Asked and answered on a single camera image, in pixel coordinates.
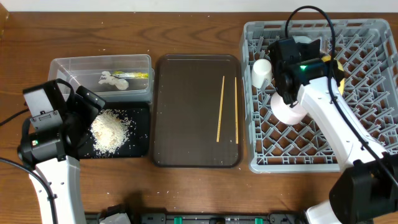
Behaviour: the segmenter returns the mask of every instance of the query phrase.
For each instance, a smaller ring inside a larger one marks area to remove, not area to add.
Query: white panel
[[[8,11],[290,12],[313,5],[326,12],[398,12],[396,0],[0,0]]]

